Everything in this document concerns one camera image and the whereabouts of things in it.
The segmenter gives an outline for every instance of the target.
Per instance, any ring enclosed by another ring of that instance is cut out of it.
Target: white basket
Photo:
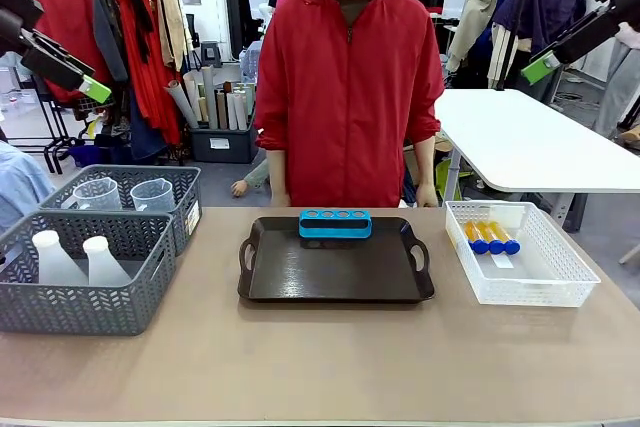
[[[446,202],[447,232],[481,304],[580,307],[600,279],[538,208],[525,202]],[[496,221],[518,254],[476,255],[464,225]]]

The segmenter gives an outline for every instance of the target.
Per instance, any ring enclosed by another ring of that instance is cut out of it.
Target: purple jacket
[[[512,30],[517,0],[505,0],[493,21]],[[586,0],[525,0],[518,37],[533,39],[533,55],[552,44],[586,13]]]

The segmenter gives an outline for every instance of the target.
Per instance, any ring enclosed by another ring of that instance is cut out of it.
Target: measuring cup
[[[171,212],[176,208],[173,184],[167,179],[147,180],[130,192],[136,210],[145,212]]]
[[[80,210],[122,210],[118,183],[111,177],[80,184],[73,189],[73,195],[61,207],[69,208],[76,202]]]

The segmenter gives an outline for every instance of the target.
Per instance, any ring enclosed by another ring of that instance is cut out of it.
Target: person's hand
[[[439,207],[438,194],[432,182],[422,183],[416,194],[418,207]]]
[[[289,194],[273,194],[271,196],[271,207],[291,207]]]
[[[242,197],[249,190],[249,184],[246,180],[239,180],[231,186],[231,193],[234,197]]]

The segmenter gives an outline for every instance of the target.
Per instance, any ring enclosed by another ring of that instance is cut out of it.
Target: black container
[[[256,220],[240,247],[238,294],[257,302],[416,304],[433,297],[429,253],[411,225],[400,218],[372,222],[370,238],[345,241],[302,239],[297,217]]]
[[[198,162],[250,164],[258,154],[257,137],[253,119],[247,130],[191,130],[193,158]]]

